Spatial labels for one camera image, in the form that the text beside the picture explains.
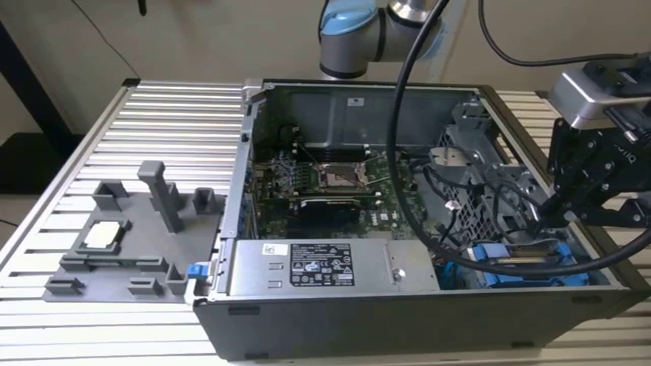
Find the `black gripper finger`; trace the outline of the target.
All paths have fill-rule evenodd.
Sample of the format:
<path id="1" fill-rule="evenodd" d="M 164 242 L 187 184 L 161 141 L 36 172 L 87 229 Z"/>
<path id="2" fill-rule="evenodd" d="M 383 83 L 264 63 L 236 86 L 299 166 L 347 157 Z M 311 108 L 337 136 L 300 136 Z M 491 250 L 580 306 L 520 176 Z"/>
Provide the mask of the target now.
<path id="1" fill-rule="evenodd" d="M 614 226 L 624 228 L 650 228 L 650 203 L 639 198 L 628 198 L 618 210 L 598 205 L 583 205 L 564 214 L 575 217 L 588 226 Z"/>
<path id="2" fill-rule="evenodd" d="M 579 220 L 588 226 L 615 226 L 619 214 L 602 207 L 611 191 L 602 186 L 615 173 L 619 129 L 579 130 L 564 118 L 552 129 L 547 170 L 554 193 L 539 207 L 543 226 L 566 226 Z"/>

